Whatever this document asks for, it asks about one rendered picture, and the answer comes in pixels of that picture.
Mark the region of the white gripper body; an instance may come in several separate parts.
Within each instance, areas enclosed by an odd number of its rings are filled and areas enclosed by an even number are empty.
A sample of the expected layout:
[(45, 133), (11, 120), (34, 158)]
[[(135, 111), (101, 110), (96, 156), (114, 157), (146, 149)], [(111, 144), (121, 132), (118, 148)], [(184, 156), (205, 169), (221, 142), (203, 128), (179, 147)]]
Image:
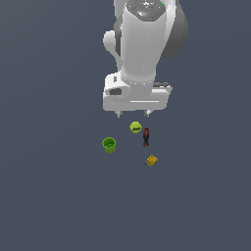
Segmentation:
[(172, 90), (167, 82), (126, 84), (120, 73), (110, 74), (105, 78), (103, 109), (114, 112), (164, 110)]

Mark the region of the yellow-green tennis ball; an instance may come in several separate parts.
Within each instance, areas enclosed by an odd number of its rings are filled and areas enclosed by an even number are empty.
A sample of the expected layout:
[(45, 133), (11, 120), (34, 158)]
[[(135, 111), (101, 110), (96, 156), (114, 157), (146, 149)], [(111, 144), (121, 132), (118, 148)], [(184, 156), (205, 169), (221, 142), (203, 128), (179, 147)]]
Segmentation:
[(132, 122), (129, 128), (132, 133), (139, 133), (142, 129), (142, 125), (139, 122)]

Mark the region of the green plastic cup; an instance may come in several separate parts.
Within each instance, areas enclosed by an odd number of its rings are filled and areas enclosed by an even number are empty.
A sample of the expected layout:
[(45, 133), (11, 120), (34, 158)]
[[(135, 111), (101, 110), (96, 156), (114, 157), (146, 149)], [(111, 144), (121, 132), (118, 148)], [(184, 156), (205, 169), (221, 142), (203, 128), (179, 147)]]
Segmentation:
[(102, 141), (102, 146), (107, 153), (113, 153), (116, 150), (116, 140), (113, 137), (106, 137)]

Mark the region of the small yellow block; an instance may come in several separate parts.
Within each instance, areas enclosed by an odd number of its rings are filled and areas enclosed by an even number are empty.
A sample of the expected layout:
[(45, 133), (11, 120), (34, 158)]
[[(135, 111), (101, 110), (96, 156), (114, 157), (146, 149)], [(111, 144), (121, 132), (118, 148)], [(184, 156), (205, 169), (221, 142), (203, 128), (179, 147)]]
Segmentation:
[(158, 161), (158, 159), (157, 159), (155, 156), (151, 155), (151, 156), (147, 159), (146, 163), (147, 163), (150, 167), (152, 167), (157, 161)]

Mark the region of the red black handled screwdriver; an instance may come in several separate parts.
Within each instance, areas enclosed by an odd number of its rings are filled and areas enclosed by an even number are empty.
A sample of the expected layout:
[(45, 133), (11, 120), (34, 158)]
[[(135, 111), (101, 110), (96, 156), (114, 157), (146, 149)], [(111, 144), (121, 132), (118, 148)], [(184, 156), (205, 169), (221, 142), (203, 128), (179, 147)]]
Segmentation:
[(146, 147), (149, 146), (149, 128), (148, 127), (145, 127), (143, 129), (143, 139), (144, 139), (143, 146), (145, 148), (145, 165), (146, 165), (147, 163)]

